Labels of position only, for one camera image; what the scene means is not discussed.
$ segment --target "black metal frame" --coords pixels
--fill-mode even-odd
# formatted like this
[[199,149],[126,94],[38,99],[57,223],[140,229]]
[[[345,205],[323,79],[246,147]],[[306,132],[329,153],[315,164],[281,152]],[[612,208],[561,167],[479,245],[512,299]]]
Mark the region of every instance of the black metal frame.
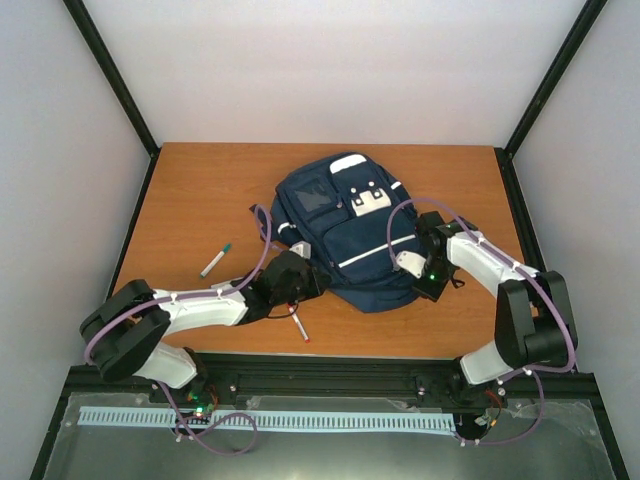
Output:
[[[153,139],[82,0],[63,1],[150,157],[149,168],[109,287],[109,295],[111,295],[158,161],[160,148]],[[545,270],[544,260],[520,189],[513,160],[605,4],[606,0],[587,0],[585,2],[506,147],[495,149],[524,259],[527,264],[539,270]],[[257,355],[203,355],[202,357],[208,370],[213,372],[212,375],[218,385],[221,400],[226,403],[241,402],[244,396],[270,394],[393,397],[421,404],[424,402],[424,397],[419,395],[417,389],[420,379],[433,375],[434,372],[441,372],[443,368],[449,366],[448,361]],[[619,479],[629,478],[594,376],[592,374],[562,376],[547,374],[542,376],[542,380],[547,398],[584,399],[591,402],[614,473]],[[97,370],[93,367],[72,367],[58,400],[31,479],[38,480],[44,476],[69,396],[72,393],[140,393],[149,392],[149,387],[150,382],[140,378],[131,378],[117,384],[107,384],[100,379]],[[508,389],[512,398],[537,396],[535,384],[526,377],[514,378],[509,382]],[[440,406],[448,411],[455,410],[450,404]]]
[[[220,401],[243,408],[255,395],[296,397],[392,398],[409,405],[425,405],[418,386],[421,378],[440,375],[449,369],[446,360],[392,360],[336,357],[294,357],[269,355],[199,355],[214,379]],[[550,400],[588,400],[600,429],[613,471],[618,479],[628,479],[611,424],[593,374],[541,374],[545,398]],[[69,397],[73,393],[149,393],[151,383],[129,378],[107,384],[98,371],[89,366],[71,367],[62,389],[49,432],[38,455],[31,480],[40,480],[46,470]],[[526,376],[512,379],[510,398],[536,398],[535,382]],[[446,413],[459,413],[456,407],[444,407]]]

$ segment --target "backpack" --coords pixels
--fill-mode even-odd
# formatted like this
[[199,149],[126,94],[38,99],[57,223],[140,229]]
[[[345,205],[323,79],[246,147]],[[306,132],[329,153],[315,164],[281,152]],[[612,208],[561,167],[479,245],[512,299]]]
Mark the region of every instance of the backpack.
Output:
[[[414,278],[394,271],[387,220],[409,194],[401,182],[366,155],[346,152],[291,172],[276,187],[272,241],[311,245],[311,264],[332,278],[329,289],[365,313],[403,307],[418,298]],[[420,252],[412,205],[393,219],[397,248]]]

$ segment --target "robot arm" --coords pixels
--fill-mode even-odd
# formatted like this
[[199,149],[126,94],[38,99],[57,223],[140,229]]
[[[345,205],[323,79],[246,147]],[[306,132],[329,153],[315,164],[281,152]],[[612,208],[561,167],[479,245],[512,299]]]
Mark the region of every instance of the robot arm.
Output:
[[[466,222],[476,237],[491,245],[477,228]],[[457,222],[445,223],[437,212],[421,215],[416,232],[426,256],[400,252],[399,268],[415,278],[414,289],[424,298],[437,301],[446,285],[460,287],[456,270],[469,272],[496,298],[494,340],[475,352],[456,360],[455,380],[450,395],[463,403],[474,391],[512,370],[534,362],[549,361],[566,354],[566,342],[547,305],[518,273],[523,271],[544,289],[565,322],[574,347],[577,345],[573,315],[564,279],[556,272],[538,272],[519,265],[492,246],[502,259],[481,248]],[[134,280],[111,297],[87,318],[80,333],[89,343],[114,318],[132,307],[154,299],[172,301],[151,306],[135,318],[118,325],[96,343],[92,360],[106,381],[141,376],[181,389],[206,382],[206,370],[199,366],[195,353],[162,343],[165,335],[209,325],[242,325],[265,318],[276,305],[293,304],[321,295],[330,277],[319,273],[292,249],[274,258],[257,279],[230,295],[220,292],[239,285],[241,279],[211,290],[170,292],[152,290],[144,280]]]
[[82,323],[80,333],[85,342],[136,305],[172,300],[143,309],[98,341],[91,358],[102,378],[113,382],[140,376],[174,389],[188,384],[203,387],[206,370],[195,353],[171,347],[162,338],[192,328],[251,323],[267,317],[276,305],[322,295],[331,278],[313,268],[301,252],[294,252],[280,253],[255,280],[228,295],[222,292],[239,285],[242,279],[186,292],[152,290],[144,280],[129,282]]
[[[565,339],[547,305],[531,288],[523,271],[532,277],[551,298],[570,333],[574,348],[577,336],[564,279],[557,272],[539,272],[520,265],[488,242],[477,228],[466,222],[473,239],[457,222],[445,223],[440,214],[423,214],[417,221],[417,233],[427,256],[400,252],[398,266],[415,278],[414,289],[423,297],[437,301],[445,286],[461,268],[466,270],[496,298],[494,340],[458,359],[464,378],[460,391],[486,384],[515,369],[535,362],[549,361],[567,352]],[[497,252],[489,253],[481,244]]]

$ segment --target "white wall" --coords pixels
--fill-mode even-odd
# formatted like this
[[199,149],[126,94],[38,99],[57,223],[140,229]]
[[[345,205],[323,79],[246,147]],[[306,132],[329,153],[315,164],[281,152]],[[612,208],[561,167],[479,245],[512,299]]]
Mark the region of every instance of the white wall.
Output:
[[160,141],[503,145],[583,0],[87,0]]
[[0,1],[0,465],[28,478],[147,164],[62,2]]
[[566,276],[594,371],[640,478],[640,3],[609,2],[516,158],[548,268]]

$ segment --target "wooden table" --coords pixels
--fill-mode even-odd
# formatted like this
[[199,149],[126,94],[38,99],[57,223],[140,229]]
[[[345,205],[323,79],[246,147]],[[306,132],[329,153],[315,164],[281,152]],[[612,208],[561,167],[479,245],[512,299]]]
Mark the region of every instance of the wooden table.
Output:
[[[162,148],[116,289],[136,278],[152,288],[189,290],[251,270],[263,244],[249,206],[269,206],[294,168],[341,151],[370,155],[415,197],[444,201],[503,250],[522,260],[491,147],[328,144],[167,143]],[[419,211],[433,210],[420,205]],[[200,271],[226,243],[233,248],[206,279]],[[466,273],[438,303],[363,314],[331,293],[301,304],[311,343],[291,319],[206,327],[167,337],[198,351],[368,357],[451,358],[493,336],[495,301]],[[273,314],[284,313],[282,308]]]

